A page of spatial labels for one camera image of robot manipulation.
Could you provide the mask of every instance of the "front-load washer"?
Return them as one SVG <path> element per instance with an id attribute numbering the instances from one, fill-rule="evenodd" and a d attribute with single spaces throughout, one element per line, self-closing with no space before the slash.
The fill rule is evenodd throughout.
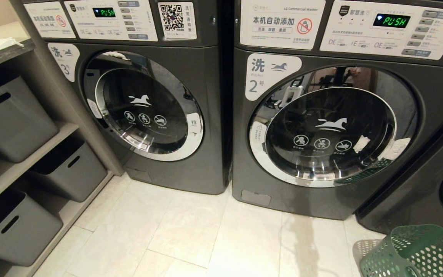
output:
<path id="1" fill-rule="evenodd" d="M 368 229 L 390 233 L 401 225 L 443 227 L 443 130 L 423 155 L 356 215 Z"/>
<path id="2" fill-rule="evenodd" d="M 237 6 L 233 196 L 346 219 L 443 126 L 443 1 Z"/>
<path id="3" fill-rule="evenodd" d="M 207 194 L 225 190 L 217 1 L 25 7 L 132 179 Z M 41 26 L 41 17 L 54 19 L 48 23 L 57 31 Z"/>

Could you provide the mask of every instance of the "gray storage bin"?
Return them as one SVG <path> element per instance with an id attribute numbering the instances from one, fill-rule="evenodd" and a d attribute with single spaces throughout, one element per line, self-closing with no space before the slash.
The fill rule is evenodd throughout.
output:
<path id="1" fill-rule="evenodd" d="M 47 190 L 82 202 L 107 175 L 84 140 L 68 137 L 28 171 L 28 176 Z"/>
<path id="2" fill-rule="evenodd" d="M 26 193 L 4 191 L 0 195 L 0 259 L 32 265 L 62 226 Z"/>
<path id="3" fill-rule="evenodd" d="M 25 81 L 0 72 L 0 159 L 19 163 L 57 133 Z"/>

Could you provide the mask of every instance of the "plastic laundry basket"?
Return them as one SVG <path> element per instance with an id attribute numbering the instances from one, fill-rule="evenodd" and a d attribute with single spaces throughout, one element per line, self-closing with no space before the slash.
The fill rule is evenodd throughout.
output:
<path id="1" fill-rule="evenodd" d="M 57 133 L 25 81 L 0 72 L 0 159 L 19 163 Z"/>
<path id="2" fill-rule="evenodd" d="M 361 261 L 364 277 L 443 277 L 443 228 L 400 226 Z"/>
<path id="3" fill-rule="evenodd" d="M 0 259 L 32 265 L 62 226 L 27 194 L 7 189 L 0 195 Z"/>
<path id="4" fill-rule="evenodd" d="M 107 175 L 84 141 L 68 137 L 28 171 L 39 185 L 64 198 L 82 202 Z"/>

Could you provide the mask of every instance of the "digital display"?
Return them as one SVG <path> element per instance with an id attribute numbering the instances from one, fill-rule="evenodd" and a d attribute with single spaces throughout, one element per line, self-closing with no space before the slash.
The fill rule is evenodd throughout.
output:
<path id="1" fill-rule="evenodd" d="M 377 14 L 374 21 L 374 26 L 406 28 L 411 16 L 396 15 L 396 14 Z"/>
<path id="2" fill-rule="evenodd" d="M 113 8 L 93 8 L 95 17 L 116 17 Z"/>

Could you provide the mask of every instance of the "storage bin handle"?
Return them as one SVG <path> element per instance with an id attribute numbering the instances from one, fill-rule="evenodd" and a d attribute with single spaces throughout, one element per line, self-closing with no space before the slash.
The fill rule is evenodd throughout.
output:
<path id="1" fill-rule="evenodd" d="M 15 216 L 11 221 L 1 230 L 2 234 L 5 234 L 19 219 L 19 216 Z"/>
<path id="2" fill-rule="evenodd" d="M 68 168 L 72 167 L 78 160 L 80 159 L 80 156 L 77 156 L 76 158 L 74 158 L 69 164 L 68 164 Z"/>
<path id="3" fill-rule="evenodd" d="M 0 95 L 0 104 L 4 101 L 8 100 L 11 97 L 11 94 L 9 92 L 5 92 L 2 95 Z"/>

